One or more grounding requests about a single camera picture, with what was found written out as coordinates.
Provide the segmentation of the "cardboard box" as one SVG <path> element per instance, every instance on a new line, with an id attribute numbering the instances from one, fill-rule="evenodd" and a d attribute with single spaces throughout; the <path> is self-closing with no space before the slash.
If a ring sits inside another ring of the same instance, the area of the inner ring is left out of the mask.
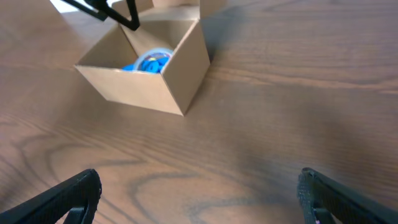
<path id="1" fill-rule="evenodd" d="M 75 67 L 108 101 L 184 115 L 210 66 L 201 21 L 226 1 L 135 3 L 139 28 L 117 23 Z M 160 73 L 122 70 L 155 48 L 173 51 Z"/>

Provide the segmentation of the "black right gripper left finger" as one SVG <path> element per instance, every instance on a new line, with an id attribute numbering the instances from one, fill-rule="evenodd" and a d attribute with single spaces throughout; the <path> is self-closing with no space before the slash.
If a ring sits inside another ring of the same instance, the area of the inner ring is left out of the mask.
<path id="1" fill-rule="evenodd" d="M 100 177 L 87 169 L 1 213 L 2 224 L 92 224 L 102 193 Z"/>

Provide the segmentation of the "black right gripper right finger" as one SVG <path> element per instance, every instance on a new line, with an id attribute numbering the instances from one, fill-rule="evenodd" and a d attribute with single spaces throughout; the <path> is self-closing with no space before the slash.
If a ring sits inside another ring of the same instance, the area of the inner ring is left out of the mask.
<path id="1" fill-rule="evenodd" d="M 297 197 L 306 224 L 397 224 L 397 212 L 353 189 L 305 167 L 298 177 Z"/>

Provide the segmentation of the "blue plastic tape dispenser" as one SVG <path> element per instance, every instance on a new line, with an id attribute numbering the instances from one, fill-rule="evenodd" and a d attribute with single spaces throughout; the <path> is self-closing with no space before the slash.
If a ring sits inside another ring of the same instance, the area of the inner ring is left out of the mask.
<path id="1" fill-rule="evenodd" d="M 147 59 L 139 58 L 133 64 L 124 66 L 122 70 L 128 72 L 140 71 L 149 73 L 160 73 L 168 61 L 168 57 L 149 57 Z"/>

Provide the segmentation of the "large clear tape roll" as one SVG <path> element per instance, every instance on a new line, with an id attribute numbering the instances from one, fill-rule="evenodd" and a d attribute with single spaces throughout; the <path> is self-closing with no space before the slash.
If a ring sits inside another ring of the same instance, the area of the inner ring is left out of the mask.
<path id="1" fill-rule="evenodd" d="M 155 58 L 168 57 L 169 60 L 170 60 L 172 55 L 173 55 L 173 51 L 170 50 L 170 49 L 155 48 L 155 49 L 152 49 L 152 50 L 149 50 L 149 51 L 145 52 L 139 58 L 147 59 L 149 57 L 155 57 Z"/>

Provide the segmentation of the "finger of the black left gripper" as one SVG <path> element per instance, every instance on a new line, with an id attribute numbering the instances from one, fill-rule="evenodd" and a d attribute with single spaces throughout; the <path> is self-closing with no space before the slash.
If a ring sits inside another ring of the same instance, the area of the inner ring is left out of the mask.
<path id="1" fill-rule="evenodd" d="M 96 19 L 98 19 L 100 21 L 105 21 L 108 17 L 110 17 L 114 21 L 131 29 L 132 31 L 137 30 L 140 26 L 139 16 L 138 16 L 135 0 L 126 0 L 127 8 L 130 13 L 130 16 L 131 16 L 130 19 L 122 16 L 116 10 L 111 8 L 108 5 L 107 0 L 85 0 L 85 2 L 89 6 L 96 9 L 95 11 L 82 5 L 81 3 L 79 3 L 76 0 L 62 0 L 62 1 L 79 9 L 80 11 L 85 12 L 86 14 L 91 15 L 92 17 L 95 17 Z"/>

